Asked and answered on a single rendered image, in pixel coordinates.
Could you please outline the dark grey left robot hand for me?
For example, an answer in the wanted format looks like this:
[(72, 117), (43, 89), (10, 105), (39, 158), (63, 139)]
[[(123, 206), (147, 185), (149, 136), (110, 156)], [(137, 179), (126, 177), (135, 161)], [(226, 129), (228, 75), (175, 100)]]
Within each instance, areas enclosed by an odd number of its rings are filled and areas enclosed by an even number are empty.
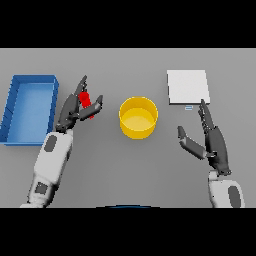
[(73, 129), (76, 121), (84, 121), (98, 114), (103, 105), (103, 96), (100, 95), (96, 101), (91, 104), (85, 102), (87, 94), (87, 76), (84, 76), (78, 83), (74, 93), (70, 94), (66, 99), (55, 130), (59, 133), (66, 133), (69, 129)]

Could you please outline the pale square scale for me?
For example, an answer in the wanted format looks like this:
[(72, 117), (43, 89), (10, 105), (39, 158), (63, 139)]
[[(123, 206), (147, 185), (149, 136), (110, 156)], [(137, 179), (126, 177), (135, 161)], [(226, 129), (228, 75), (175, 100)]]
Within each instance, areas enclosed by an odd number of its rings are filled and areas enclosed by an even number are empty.
[(205, 70), (168, 70), (167, 88), (170, 105), (209, 105), (210, 93)]

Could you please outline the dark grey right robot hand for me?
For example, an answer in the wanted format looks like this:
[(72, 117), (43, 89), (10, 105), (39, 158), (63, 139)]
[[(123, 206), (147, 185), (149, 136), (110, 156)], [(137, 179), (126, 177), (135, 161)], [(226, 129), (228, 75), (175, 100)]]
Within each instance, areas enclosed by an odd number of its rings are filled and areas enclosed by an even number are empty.
[(219, 175), (231, 174), (228, 161), (228, 152), (224, 137), (218, 126), (215, 126), (208, 106), (201, 100), (198, 114), (201, 119), (205, 137), (205, 146), (202, 146), (187, 136), (184, 128), (178, 126), (178, 139), (180, 146), (199, 160), (207, 159), (209, 165)]

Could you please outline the yellow bowl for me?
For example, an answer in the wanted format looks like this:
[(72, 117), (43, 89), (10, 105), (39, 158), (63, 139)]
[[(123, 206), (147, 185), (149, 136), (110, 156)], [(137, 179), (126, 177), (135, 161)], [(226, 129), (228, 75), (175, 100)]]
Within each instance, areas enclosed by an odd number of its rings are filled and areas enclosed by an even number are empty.
[(133, 140), (149, 137), (158, 121), (155, 103), (143, 96), (127, 98), (119, 108), (120, 129)]

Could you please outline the red beaker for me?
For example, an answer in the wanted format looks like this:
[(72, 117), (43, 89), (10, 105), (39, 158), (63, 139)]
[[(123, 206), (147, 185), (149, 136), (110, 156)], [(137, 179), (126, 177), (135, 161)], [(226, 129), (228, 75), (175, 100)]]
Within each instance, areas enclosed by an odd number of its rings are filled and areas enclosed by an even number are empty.
[(79, 101), (83, 109), (86, 109), (92, 105), (90, 100), (90, 94), (87, 91), (83, 91), (79, 94)]

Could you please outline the blue tray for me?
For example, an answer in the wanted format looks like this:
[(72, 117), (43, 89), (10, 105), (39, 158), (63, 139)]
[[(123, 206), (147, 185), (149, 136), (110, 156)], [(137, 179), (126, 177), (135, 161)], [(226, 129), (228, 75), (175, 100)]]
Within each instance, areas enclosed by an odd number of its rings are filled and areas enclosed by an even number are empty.
[(41, 146), (53, 130), (58, 88), (55, 75), (13, 75), (0, 122), (0, 144)]

